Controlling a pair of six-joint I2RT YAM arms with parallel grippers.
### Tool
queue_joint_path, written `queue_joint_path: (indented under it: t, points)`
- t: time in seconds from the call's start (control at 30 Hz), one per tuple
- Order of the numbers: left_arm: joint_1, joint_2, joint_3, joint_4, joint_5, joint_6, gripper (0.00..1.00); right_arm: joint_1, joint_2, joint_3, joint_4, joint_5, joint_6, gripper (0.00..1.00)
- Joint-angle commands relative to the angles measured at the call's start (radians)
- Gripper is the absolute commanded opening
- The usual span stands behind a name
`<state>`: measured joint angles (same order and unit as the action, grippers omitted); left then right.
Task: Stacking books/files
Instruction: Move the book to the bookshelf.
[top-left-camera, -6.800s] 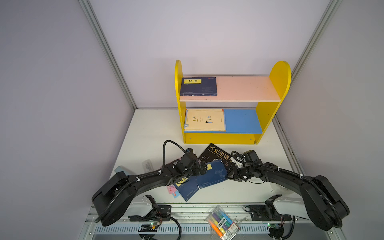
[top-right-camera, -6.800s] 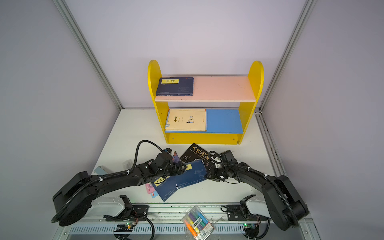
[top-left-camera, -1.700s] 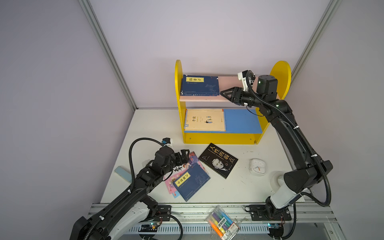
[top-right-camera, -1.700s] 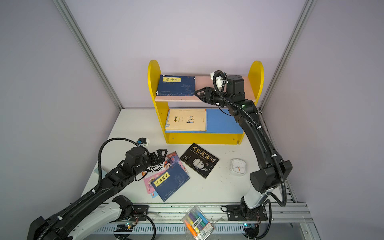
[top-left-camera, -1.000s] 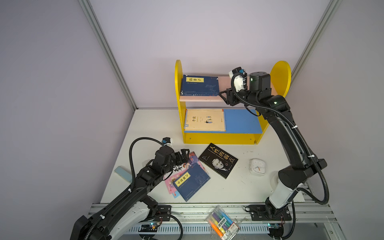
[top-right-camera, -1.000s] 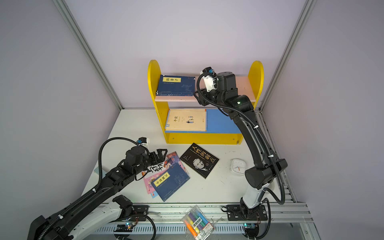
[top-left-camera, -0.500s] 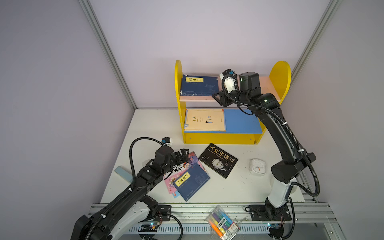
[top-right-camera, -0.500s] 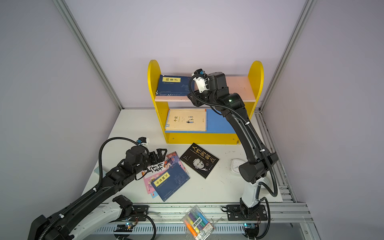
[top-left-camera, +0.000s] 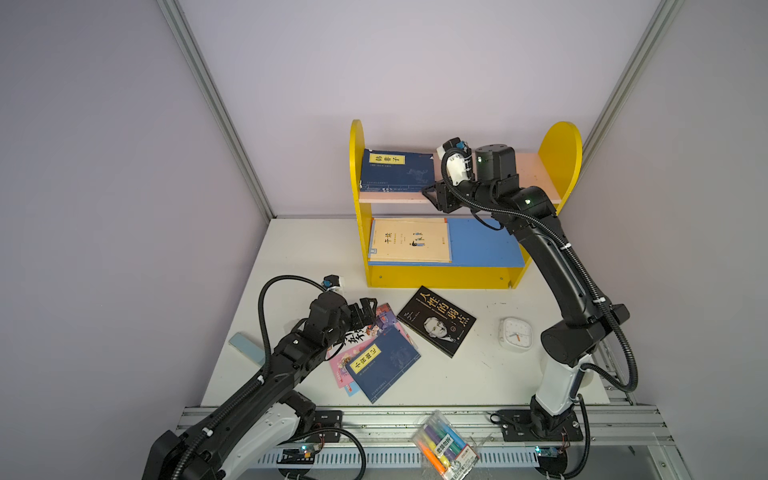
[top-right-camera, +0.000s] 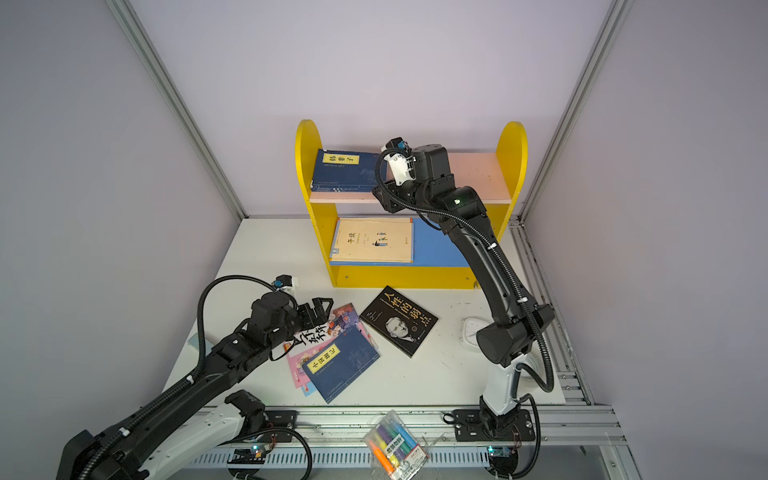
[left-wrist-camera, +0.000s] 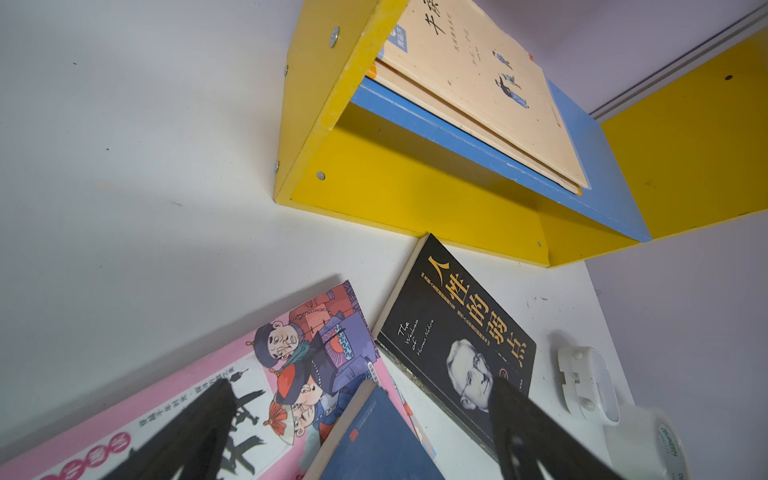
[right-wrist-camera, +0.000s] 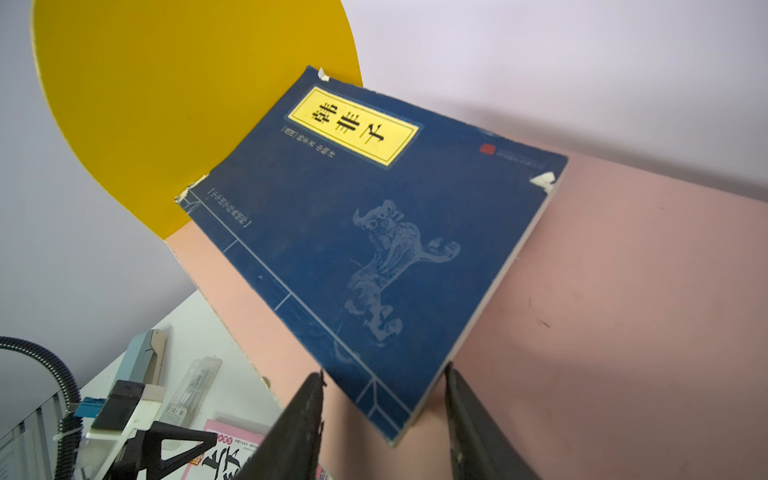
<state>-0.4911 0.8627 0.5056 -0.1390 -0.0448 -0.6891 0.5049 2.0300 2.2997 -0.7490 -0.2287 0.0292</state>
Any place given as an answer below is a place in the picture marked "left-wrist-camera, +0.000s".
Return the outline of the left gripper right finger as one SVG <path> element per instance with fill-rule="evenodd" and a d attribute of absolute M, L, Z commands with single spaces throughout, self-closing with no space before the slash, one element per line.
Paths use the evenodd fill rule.
<path fill-rule="evenodd" d="M 488 413 L 505 479 L 619 477 L 505 378 L 494 378 Z"/>

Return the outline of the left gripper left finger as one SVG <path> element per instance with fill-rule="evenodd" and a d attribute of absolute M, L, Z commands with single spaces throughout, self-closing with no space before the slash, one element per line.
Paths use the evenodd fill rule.
<path fill-rule="evenodd" d="M 215 479 L 233 416 L 231 384 L 219 379 L 107 479 Z"/>

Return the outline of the pink children's book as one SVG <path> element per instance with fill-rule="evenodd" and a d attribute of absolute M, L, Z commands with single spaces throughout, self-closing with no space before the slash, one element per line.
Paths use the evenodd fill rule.
<path fill-rule="evenodd" d="M 220 380 L 235 397 L 222 479 L 299 479 L 352 400 L 373 380 L 420 430 L 373 342 L 349 282 L 8 461 L 5 479 L 99 479 Z"/>

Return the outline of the dark blue bottom book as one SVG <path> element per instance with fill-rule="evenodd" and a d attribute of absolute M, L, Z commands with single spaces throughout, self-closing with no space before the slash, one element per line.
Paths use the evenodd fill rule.
<path fill-rule="evenodd" d="M 358 388 L 305 473 L 306 479 L 441 479 L 443 475 L 372 380 Z"/>

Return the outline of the cream book red edge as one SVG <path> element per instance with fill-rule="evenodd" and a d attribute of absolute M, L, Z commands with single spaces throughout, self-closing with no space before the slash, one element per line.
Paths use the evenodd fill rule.
<path fill-rule="evenodd" d="M 546 166 L 543 162 L 535 159 L 487 127 L 481 125 L 457 107 L 446 103 L 437 95 L 427 91 L 415 81 L 407 79 L 383 62 L 375 60 L 366 73 L 366 77 L 450 124 L 469 140 L 480 142 L 499 154 L 508 157 L 508 162 L 516 162 L 527 167 L 533 172 L 553 181 L 571 194 L 580 196 L 583 193 L 582 188 L 575 181 L 569 180 L 560 173 L 557 173 L 551 167 Z"/>

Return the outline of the cream book blue edge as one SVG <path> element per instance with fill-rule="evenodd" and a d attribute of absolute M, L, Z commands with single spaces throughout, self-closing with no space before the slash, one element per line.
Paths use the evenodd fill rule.
<path fill-rule="evenodd" d="M 542 69 L 472 1 L 411 1 L 376 79 L 580 194 L 589 182 Z"/>

